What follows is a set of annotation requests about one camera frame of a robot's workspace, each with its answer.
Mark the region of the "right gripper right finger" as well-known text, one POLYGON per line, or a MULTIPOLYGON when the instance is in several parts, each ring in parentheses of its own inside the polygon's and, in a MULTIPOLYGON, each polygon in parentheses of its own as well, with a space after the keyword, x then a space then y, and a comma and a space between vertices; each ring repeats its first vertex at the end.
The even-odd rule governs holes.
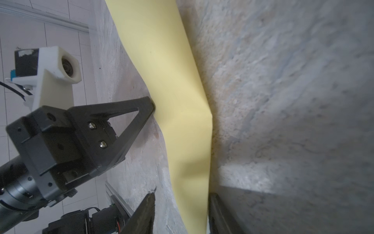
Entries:
POLYGON ((208 219, 211 234, 242 234, 243 230, 217 193, 208 197, 208 219))

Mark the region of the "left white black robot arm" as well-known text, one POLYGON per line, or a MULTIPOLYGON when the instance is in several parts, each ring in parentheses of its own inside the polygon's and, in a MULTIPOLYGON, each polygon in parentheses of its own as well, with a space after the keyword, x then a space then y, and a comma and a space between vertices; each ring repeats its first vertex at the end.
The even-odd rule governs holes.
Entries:
POLYGON ((67 110, 42 106, 8 125, 19 155, 1 167, 1 233, 124 161, 154 111, 150 97, 67 110))

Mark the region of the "yellow square paper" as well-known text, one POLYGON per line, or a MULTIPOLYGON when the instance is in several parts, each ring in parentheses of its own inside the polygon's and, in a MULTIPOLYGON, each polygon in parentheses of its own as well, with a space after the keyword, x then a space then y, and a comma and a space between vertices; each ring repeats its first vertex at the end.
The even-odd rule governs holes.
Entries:
POLYGON ((174 198, 190 234, 207 228, 212 112, 175 1, 107 1, 155 103, 174 198))

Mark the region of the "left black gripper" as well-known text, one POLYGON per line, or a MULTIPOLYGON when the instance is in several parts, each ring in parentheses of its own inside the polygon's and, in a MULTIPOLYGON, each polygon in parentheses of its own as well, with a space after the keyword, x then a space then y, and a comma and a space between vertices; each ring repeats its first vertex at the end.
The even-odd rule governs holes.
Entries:
POLYGON ((155 111, 150 97, 72 107, 43 106, 7 126, 19 155, 5 166, 7 202, 52 202, 108 171, 155 111))

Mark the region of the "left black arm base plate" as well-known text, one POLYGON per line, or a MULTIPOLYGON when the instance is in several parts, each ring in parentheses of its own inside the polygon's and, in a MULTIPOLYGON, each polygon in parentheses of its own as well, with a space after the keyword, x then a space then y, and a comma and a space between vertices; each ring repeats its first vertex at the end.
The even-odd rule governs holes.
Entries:
POLYGON ((113 234, 120 233, 130 219, 123 208, 115 204, 90 214, 92 208, 78 210, 63 215, 59 220, 49 223, 43 234, 113 234))

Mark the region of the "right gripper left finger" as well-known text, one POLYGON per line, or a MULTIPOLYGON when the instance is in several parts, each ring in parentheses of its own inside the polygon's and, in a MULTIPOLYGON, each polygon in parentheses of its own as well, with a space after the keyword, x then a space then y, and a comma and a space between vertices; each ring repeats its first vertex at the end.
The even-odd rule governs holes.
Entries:
POLYGON ((155 219, 155 192, 148 193, 120 234, 152 234, 155 219))

